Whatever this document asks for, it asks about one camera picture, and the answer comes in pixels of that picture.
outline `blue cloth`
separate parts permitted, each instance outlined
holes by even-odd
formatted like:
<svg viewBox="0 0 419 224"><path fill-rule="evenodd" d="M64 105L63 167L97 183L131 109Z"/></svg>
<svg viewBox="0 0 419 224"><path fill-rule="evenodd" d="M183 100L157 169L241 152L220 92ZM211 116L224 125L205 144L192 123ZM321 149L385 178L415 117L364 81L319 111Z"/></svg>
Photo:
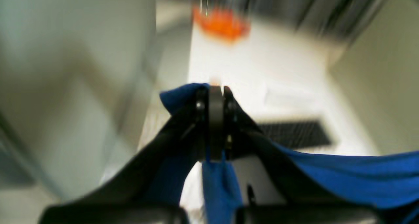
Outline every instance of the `blue cloth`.
<svg viewBox="0 0 419 224"><path fill-rule="evenodd" d="M160 99L174 113L203 86L208 84L184 85L161 93ZM419 200L419 151L382 157L335 156L275 146L323 188L349 202L385 210ZM202 176L208 223L230 223L232 213L242 204L231 164L204 162ZM419 207L399 223L409 223L417 214Z"/></svg>

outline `black grate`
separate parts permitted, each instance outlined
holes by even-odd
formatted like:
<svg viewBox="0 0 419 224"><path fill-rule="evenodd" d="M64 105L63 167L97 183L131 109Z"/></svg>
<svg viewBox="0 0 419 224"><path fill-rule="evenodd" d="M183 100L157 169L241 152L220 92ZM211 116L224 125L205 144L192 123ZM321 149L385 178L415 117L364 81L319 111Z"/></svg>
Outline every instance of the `black grate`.
<svg viewBox="0 0 419 224"><path fill-rule="evenodd" d="M290 149L331 145L319 121L278 122L259 127L274 142Z"/></svg>

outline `orange object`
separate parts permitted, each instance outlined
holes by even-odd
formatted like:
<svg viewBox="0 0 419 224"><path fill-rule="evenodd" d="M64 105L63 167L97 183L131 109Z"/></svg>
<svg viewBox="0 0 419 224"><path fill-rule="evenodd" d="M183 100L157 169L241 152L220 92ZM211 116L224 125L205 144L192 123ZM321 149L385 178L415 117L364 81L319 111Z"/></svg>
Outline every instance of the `orange object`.
<svg viewBox="0 0 419 224"><path fill-rule="evenodd" d="M195 7L193 20L207 33L228 41L235 41L247 36L250 30L248 22L235 17L233 12L227 9L215 8L208 16L205 16L199 8Z"/></svg>

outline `blue fabric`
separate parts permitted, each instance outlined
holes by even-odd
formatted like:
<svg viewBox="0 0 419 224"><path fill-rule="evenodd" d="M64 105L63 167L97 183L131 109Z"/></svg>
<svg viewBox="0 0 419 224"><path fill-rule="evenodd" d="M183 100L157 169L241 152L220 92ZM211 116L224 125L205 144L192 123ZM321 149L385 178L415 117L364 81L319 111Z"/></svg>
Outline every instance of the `blue fabric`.
<svg viewBox="0 0 419 224"><path fill-rule="evenodd" d="M139 201L179 205L185 179L195 163L192 156L182 151L167 157Z"/></svg>
<svg viewBox="0 0 419 224"><path fill-rule="evenodd" d="M199 87L188 84L164 92L160 98L170 113L182 107ZM349 202L392 209L419 200L419 151L382 157L305 154L275 145L309 177ZM203 163L205 206L208 222L230 223L241 205L237 178L229 163ZM419 207L404 218L409 223Z"/></svg>

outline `gray wall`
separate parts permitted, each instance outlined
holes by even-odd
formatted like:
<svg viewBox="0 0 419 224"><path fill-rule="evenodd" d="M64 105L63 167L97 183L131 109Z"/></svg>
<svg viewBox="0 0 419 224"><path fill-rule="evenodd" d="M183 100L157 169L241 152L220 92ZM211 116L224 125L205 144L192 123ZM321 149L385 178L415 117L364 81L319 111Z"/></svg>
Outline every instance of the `gray wall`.
<svg viewBox="0 0 419 224"><path fill-rule="evenodd" d="M419 148L419 5L388 0L331 69L382 154Z"/></svg>
<svg viewBox="0 0 419 224"><path fill-rule="evenodd" d="M154 36L155 0L0 0L0 112L58 197L135 153Z"/></svg>

